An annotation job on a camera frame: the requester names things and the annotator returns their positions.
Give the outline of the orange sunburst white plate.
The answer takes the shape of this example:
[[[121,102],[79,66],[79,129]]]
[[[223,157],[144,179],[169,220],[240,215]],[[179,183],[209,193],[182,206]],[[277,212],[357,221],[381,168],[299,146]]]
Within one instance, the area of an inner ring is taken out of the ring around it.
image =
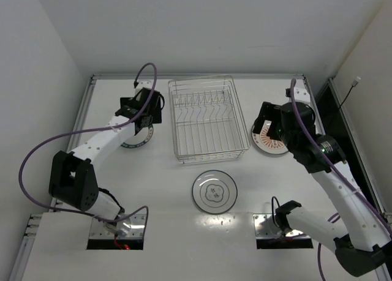
[[[288,153],[288,149],[281,141],[272,140],[267,136],[271,122],[265,121],[260,133],[254,133],[254,126],[251,127],[251,138],[256,147],[267,154],[283,155]]]

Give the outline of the black rimmed white plate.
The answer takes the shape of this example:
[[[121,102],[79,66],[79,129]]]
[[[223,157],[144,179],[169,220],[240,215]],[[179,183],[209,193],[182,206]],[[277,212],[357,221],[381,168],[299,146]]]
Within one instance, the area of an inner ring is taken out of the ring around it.
[[[220,215],[234,207],[238,197],[238,188],[234,179],[226,172],[208,170],[195,179],[191,195],[200,211]]]

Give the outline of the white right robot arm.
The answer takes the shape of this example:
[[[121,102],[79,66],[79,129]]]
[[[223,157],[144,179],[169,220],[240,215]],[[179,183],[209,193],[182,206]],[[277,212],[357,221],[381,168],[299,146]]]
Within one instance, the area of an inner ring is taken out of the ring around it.
[[[334,253],[342,268],[354,277],[382,271],[391,262],[391,228],[364,197],[337,141],[317,132],[312,107],[295,98],[294,88],[288,88],[286,94],[289,101],[283,105],[262,103],[252,132],[260,134],[269,122],[267,136],[282,142],[320,184],[341,221],[320,218],[291,200],[273,208],[276,233],[302,231]]]

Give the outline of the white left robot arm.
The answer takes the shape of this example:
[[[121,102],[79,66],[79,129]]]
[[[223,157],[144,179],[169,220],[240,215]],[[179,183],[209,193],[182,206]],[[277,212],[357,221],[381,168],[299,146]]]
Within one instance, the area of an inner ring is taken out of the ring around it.
[[[160,92],[141,88],[132,98],[122,97],[120,105],[107,130],[54,156],[48,189],[53,198],[100,218],[111,230],[120,228],[125,210],[108,190],[99,187],[96,171],[126,140],[162,122],[165,101]]]

